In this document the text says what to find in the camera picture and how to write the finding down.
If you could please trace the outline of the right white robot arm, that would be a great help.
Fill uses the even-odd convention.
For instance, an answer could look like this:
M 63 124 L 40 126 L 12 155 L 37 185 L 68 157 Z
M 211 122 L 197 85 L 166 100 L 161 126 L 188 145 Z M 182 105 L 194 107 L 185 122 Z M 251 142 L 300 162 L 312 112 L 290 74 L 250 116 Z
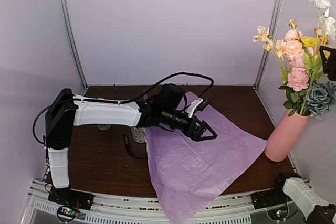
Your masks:
M 312 64 L 306 66 L 312 74 L 309 78 L 311 85 L 307 89 L 295 91 L 287 84 L 280 87 L 286 92 L 288 99 L 284 106 L 288 111 L 269 141 L 278 146 L 280 140 L 285 140 L 285 151 L 292 148 L 309 117 L 321 120 L 335 106 L 335 49 L 320 46 L 318 57 L 316 68 Z M 335 205 L 309 189 L 299 175 L 282 174 L 280 178 L 278 185 L 269 192 L 272 203 L 291 199 L 303 213 L 306 223 L 335 223 Z

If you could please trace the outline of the orange flower stem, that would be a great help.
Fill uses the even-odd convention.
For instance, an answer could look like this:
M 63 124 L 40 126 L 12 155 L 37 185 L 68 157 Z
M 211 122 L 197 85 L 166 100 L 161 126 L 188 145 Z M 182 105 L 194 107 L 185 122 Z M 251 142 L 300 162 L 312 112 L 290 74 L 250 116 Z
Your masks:
M 320 45 L 327 46 L 329 44 L 329 36 L 323 33 L 322 28 L 315 28 L 314 32 L 320 41 Z

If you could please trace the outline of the yellow flower stem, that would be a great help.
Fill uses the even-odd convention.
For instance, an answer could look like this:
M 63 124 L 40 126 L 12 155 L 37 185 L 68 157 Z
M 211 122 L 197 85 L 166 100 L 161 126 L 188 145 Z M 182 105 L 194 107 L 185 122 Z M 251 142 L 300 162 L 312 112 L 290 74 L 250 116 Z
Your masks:
M 319 38 L 318 37 L 307 37 L 303 36 L 301 42 L 306 48 L 313 48 L 314 51 L 317 51 L 319 46 Z

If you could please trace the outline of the blue hydrangea flower stem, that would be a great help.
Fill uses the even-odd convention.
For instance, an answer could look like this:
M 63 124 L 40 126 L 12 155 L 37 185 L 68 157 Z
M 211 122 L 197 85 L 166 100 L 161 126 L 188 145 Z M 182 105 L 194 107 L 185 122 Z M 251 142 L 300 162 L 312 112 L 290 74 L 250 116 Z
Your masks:
M 306 108 L 318 121 L 335 106 L 335 82 L 314 81 L 306 100 Z

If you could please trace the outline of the peach pink rose stem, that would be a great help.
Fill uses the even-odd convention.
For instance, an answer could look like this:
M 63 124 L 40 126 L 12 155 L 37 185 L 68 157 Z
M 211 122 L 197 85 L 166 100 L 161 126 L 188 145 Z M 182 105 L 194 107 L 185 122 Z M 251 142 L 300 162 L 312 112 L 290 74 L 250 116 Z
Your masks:
M 304 52 L 301 42 L 303 32 L 298 29 L 298 23 L 294 19 L 289 20 L 288 26 L 290 30 L 285 35 L 284 53 L 287 58 L 292 59 Z

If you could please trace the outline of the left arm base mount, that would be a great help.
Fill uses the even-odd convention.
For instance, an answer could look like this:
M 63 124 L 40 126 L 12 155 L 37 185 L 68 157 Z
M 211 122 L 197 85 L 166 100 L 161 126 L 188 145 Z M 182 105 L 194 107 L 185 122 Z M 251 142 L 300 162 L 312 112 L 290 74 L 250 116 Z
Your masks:
M 61 221 L 73 221 L 83 210 L 90 210 L 93 203 L 93 194 L 71 191 L 70 194 L 57 195 L 51 192 L 48 200 L 59 204 L 56 217 Z

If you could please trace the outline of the purple tissue paper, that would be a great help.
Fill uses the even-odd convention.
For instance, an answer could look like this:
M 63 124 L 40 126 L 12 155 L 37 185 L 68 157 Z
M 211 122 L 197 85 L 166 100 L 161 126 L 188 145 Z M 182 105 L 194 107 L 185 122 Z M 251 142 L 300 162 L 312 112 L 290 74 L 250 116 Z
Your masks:
M 243 131 L 212 106 L 197 112 L 217 138 L 194 142 L 181 131 L 146 130 L 150 179 L 158 199 L 195 197 L 198 207 L 224 192 L 261 155 L 266 141 Z

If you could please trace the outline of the pink carnation flower stem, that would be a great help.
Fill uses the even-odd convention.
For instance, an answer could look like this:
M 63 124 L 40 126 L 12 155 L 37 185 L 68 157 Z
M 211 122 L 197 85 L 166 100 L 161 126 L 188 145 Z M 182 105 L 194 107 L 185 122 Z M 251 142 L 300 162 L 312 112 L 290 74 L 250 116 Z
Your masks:
M 283 105 L 290 110 L 290 116 L 294 113 L 301 116 L 309 115 L 306 105 L 310 91 L 310 69 L 307 70 L 304 61 L 306 55 L 304 52 L 289 58 L 289 72 L 286 75 L 286 81 L 279 87 L 285 92 L 286 101 Z

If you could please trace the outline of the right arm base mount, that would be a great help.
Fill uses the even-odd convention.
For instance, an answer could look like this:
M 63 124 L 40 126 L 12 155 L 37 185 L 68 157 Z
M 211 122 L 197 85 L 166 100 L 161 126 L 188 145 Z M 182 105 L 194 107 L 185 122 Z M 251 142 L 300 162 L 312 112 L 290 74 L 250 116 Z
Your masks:
M 251 200 L 254 209 L 266 209 L 267 216 L 270 220 L 285 222 L 289 217 L 290 208 L 289 201 L 291 198 L 284 193 L 275 193 L 272 189 L 267 191 L 259 191 L 251 194 Z

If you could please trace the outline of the white flower stem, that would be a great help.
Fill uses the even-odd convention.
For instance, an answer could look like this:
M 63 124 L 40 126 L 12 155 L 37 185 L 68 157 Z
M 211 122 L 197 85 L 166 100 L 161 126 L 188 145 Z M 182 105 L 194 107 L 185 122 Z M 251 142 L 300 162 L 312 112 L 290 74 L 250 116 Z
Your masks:
M 313 37 L 303 37 L 303 63 L 308 75 L 300 115 L 323 116 L 335 104 L 335 18 L 330 16 L 330 0 L 308 0 L 318 9 L 318 23 Z

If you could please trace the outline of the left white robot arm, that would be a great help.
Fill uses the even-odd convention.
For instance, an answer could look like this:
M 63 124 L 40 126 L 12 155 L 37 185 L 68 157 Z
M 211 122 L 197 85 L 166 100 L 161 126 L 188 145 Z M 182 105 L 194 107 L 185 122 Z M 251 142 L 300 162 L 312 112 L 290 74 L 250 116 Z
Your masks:
M 45 115 L 44 145 L 56 198 L 64 205 L 71 205 L 76 199 L 75 192 L 69 189 L 68 175 L 68 151 L 75 126 L 107 124 L 148 128 L 165 124 L 196 142 L 215 139 L 215 131 L 195 115 L 208 102 L 197 97 L 179 110 L 180 102 L 186 99 L 185 91 L 172 83 L 164 84 L 158 94 L 147 99 L 141 95 L 124 101 L 89 98 L 75 95 L 71 89 L 61 90 Z

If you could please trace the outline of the peach poppy flower stem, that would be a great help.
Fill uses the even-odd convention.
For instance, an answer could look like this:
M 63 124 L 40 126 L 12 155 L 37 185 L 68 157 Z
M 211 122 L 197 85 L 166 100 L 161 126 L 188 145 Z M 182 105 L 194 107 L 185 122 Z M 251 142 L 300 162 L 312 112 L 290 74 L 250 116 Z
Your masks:
M 264 26 L 257 27 L 257 35 L 254 35 L 252 41 L 254 43 L 263 43 L 263 49 L 267 52 L 271 52 L 274 57 L 283 60 L 285 56 L 286 41 L 283 39 L 274 41 L 273 36 L 270 34 L 270 29 L 266 29 Z

